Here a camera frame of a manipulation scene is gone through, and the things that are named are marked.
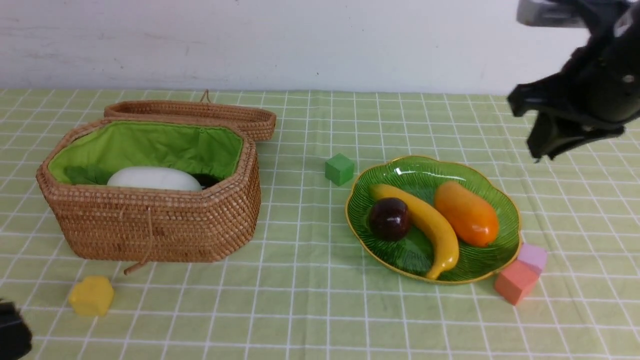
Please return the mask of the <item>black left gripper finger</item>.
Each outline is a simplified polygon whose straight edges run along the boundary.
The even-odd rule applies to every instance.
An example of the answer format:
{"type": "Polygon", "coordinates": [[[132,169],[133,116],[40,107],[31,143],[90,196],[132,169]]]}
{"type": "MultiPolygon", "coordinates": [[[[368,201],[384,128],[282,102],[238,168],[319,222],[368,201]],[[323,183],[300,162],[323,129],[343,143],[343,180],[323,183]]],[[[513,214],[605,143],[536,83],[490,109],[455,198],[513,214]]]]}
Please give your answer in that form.
{"type": "Polygon", "coordinates": [[[32,351],[33,334],[12,301],[0,303],[0,358],[20,360],[32,351]]]}

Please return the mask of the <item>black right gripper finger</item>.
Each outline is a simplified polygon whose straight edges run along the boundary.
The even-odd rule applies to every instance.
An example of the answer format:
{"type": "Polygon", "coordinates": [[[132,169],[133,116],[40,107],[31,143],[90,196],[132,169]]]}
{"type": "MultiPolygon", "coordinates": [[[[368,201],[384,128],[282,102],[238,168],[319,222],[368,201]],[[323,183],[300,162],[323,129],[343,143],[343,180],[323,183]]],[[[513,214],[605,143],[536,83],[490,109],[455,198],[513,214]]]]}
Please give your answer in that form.
{"type": "Polygon", "coordinates": [[[592,142],[621,137],[624,132],[624,126],[601,129],[540,112],[535,117],[526,146],[535,162],[540,162],[543,157],[553,161],[558,155],[592,142]]]}
{"type": "Polygon", "coordinates": [[[589,73],[557,72],[516,85],[507,96],[507,103],[515,117],[535,110],[551,116],[583,118],[586,116],[583,92],[590,82],[589,73]]]}

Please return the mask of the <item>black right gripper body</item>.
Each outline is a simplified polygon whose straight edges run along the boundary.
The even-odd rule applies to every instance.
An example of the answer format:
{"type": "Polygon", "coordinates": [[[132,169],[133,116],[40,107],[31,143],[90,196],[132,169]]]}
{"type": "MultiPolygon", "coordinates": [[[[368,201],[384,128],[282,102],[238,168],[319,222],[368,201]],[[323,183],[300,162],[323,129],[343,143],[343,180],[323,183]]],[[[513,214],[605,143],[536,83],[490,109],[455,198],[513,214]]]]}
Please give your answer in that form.
{"type": "Polygon", "coordinates": [[[611,126],[639,116],[639,2],[572,0],[589,30],[567,68],[569,100],[579,112],[611,126]]]}

